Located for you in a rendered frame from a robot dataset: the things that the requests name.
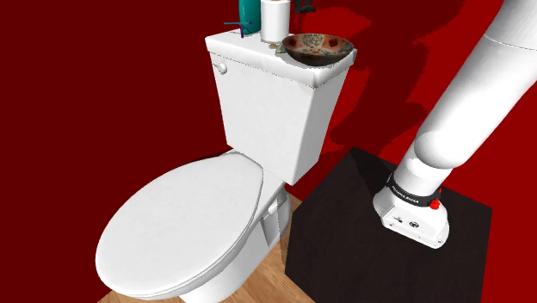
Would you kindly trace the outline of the white toilet paper roll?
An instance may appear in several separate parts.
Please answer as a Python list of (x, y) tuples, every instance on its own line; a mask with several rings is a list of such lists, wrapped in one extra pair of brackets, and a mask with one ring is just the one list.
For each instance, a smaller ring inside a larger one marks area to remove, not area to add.
[(279, 43), (289, 34), (290, 0), (261, 0), (261, 38)]

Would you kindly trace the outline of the teal bottle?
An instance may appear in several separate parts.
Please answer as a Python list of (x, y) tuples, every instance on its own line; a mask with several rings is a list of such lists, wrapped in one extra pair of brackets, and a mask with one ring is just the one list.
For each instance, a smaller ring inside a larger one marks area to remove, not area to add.
[(243, 34), (261, 30), (261, 0), (238, 0), (239, 21)]

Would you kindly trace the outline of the dark robot stand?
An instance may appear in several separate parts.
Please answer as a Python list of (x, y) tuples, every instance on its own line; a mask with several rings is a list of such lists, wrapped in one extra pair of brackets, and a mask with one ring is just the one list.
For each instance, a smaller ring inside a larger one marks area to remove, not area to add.
[(383, 227), (373, 209), (394, 168), (352, 148), (293, 212), (286, 275), (315, 303), (493, 303), (491, 208), (443, 189), (450, 232), (431, 249)]

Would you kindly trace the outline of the brown patterned bowl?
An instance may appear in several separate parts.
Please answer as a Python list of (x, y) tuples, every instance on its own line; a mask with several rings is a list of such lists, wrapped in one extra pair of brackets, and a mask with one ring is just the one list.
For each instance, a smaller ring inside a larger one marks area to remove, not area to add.
[(293, 34), (281, 44), (291, 58), (309, 66), (335, 64), (354, 50), (350, 41), (331, 34)]

